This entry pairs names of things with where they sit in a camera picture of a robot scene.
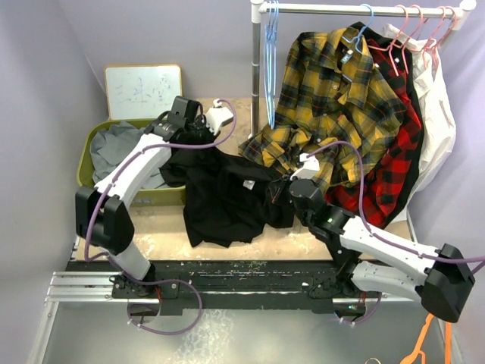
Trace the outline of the black t-shirt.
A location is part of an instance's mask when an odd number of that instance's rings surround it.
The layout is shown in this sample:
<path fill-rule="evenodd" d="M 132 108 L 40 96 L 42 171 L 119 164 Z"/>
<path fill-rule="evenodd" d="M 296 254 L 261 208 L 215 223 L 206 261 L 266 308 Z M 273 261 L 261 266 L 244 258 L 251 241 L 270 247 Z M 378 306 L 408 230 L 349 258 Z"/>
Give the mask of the black t-shirt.
<path fill-rule="evenodd" d="M 217 148 L 179 149 L 160 168 L 169 187 L 184 187 L 183 217 L 190 245 L 251 243 L 264 227 L 290 228 L 294 212 L 266 212 L 268 184 L 283 175 Z"/>

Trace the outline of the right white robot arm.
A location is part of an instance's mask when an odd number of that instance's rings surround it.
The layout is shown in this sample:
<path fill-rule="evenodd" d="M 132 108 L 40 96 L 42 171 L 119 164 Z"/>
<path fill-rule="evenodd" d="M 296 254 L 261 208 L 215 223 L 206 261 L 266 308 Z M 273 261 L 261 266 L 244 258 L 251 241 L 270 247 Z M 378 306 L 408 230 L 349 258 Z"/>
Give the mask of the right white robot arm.
<path fill-rule="evenodd" d="M 326 245 L 338 268 L 336 285 L 342 295 L 389 293 L 419 302 L 443 321 L 459 320 L 475 278 L 457 247 L 424 245 L 372 227 L 361 216 L 328 203 L 309 179 L 284 176 L 269 184 L 268 193 Z"/>

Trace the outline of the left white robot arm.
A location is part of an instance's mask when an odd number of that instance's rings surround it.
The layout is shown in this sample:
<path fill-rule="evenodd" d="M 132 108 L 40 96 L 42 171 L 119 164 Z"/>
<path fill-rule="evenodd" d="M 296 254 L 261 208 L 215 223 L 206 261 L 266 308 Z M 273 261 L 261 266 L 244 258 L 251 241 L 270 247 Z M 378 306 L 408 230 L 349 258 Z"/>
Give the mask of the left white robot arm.
<path fill-rule="evenodd" d="M 78 237 L 86 246 L 97 246 L 130 278 L 138 297 L 155 291 L 156 280 L 149 260 L 133 241 L 134 225 L 128 209 L 136 194 L 167 162 L 175 149 L 203 149 L 215 140 L 202 104 L 182 96 L 171 109 L 148 124 L 124 160 L 94 187 L 82 186 L 75 195 Z"/>

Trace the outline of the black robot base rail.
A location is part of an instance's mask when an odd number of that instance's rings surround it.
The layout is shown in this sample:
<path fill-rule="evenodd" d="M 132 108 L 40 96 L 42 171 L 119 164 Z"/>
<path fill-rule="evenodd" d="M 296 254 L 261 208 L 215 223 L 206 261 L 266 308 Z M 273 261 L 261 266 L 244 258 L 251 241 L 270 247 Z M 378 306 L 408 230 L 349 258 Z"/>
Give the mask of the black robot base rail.
<path fill-rule="evenodd" d="M 330 261 L 158 260 L 155 287 L 130 282 L 106 262 L 73 261 L 68 272 L 108 279 L 115 299 L 161 304 L 162 315 L 185 309 L 308 310 L 317 314 L 362 316 L 378 293 L 363 293 L 337 280 Z"/>

